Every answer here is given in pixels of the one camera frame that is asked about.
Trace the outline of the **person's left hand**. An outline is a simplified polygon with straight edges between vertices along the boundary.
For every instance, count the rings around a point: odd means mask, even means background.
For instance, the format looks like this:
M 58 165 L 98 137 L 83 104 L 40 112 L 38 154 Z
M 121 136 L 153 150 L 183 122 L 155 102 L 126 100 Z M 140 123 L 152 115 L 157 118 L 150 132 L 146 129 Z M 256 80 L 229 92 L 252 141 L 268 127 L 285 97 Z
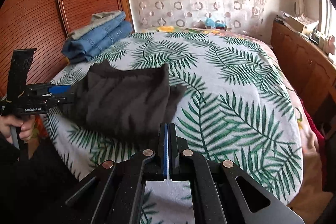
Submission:
M 23 141 L 29 141 L 33 136 L 33 129 L 35 123 L 35 116 L 30 115 L 23 120 L 17 118 L 14 115 L 1 116 L 0 130 L 3 137 L 10 143 L 13 142 L 10 132 L 10 127 L 20 127 L 21 132 L 19 134 L 20 139 Z

